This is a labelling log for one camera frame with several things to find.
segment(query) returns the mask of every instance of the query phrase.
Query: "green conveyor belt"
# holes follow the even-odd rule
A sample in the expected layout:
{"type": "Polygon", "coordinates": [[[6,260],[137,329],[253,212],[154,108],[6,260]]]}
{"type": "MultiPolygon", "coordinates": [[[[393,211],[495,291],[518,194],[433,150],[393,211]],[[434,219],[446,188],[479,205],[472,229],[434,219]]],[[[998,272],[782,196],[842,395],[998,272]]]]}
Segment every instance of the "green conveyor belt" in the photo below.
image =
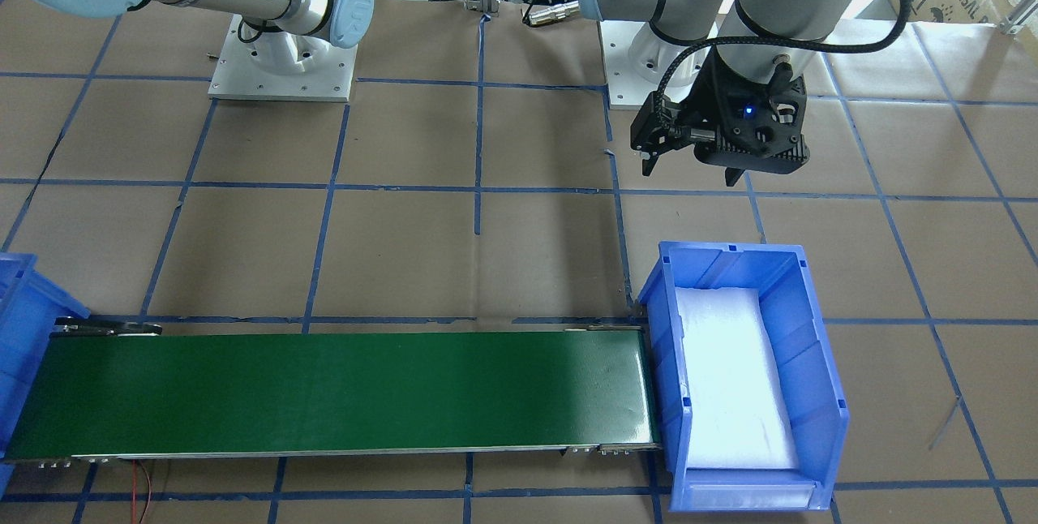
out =
{"type": "Polygon", "coordinates": [[[654,446],[636,331],[52,339],[6,461],[654,446]]]}

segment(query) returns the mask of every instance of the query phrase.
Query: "white mounting plate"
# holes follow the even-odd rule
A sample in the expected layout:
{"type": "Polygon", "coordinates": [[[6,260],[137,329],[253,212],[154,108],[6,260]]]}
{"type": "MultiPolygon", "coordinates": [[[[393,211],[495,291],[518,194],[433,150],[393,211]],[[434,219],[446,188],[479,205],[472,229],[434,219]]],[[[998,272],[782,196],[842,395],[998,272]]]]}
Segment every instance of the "white mounting plate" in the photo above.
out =
{"type": "Polygon", "coordinates": [[[239,21],[241,17],[236,15],[223,39],[223,50],[209,84],[211,99],[350,102],[356,47],[329,48],[321,65],[306,73],[268,73],[252,62],[251,50],[238,40],[239,21]]]}
{"type": "MultiPolygon", "coordinates": [[[[627,56],[634,35],[645,25],[644,21],[602,21],[599,35],[602,39],[602,61],[605,62],[605,80],[609,84],[609,109],[637,110],[650,91],[659,83],[650,83],[634,71],[627,56]]],[[[668,87],[671,100],[685,100],[692,85],[668,87]]]]}

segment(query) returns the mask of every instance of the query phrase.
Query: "blue plastic bin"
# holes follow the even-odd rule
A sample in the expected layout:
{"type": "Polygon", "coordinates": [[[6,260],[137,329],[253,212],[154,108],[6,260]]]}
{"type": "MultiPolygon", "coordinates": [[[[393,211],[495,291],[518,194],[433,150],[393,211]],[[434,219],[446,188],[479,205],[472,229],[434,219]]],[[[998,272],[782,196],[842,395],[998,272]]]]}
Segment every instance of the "blue plastic bin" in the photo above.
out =
{"type": "Polygon", "coordinates": [[[638,301],[649,312],[671,509],[828,509],[850,414],[803,249],[777,244],[660,243],[638,301]],[[797,470],[689,469],[688,395],[675,288],[757,288],[789,412],[797,470]]]}
{"type": "MultiPolygon", "coordinates": [[[[0,459],[10,442],[56,318],[86,318],[82,303],[33,270],[33,254],[0,253],[0,459]]],[[[0,465],[0,496],[13,466],[0,465]]]]}

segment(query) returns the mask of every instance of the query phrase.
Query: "blue bin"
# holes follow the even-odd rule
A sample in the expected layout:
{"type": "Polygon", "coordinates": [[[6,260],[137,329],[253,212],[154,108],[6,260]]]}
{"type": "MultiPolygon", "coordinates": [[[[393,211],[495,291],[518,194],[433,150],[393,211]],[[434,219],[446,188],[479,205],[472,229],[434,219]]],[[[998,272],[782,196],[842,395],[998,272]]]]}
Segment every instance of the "blue bin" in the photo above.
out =
{"type": "MultiPolygon", "coordinates": [[[[33,270],[33,254],[0,253],[0,459],[7,450],[56,318],[86,318],[82,303],[33,270]]],[[[0,496],[12,466],[0,465],[0,496]]]]}
{"type": "Polygon", "coordinates": [[[638,296],[649,313],[671,509],[828,509],[850,414],[803,249],[777,244],[660,243],[638,296]],[[757,288],[796,444],[797,470],[692,469],[691,408],[675,288],[757,288]]]}

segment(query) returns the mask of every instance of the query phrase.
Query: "white foam sheet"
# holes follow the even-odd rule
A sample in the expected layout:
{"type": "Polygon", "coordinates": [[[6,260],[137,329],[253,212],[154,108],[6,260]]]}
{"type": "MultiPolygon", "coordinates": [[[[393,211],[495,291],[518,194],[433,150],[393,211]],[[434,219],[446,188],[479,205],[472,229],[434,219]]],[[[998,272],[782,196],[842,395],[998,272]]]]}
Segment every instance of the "white foam sheet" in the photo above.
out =
{"type": "Polygon", "coordinates": [[[796,469],[756,288],[678,288],[692,403],[688,467],[796,469]]]}

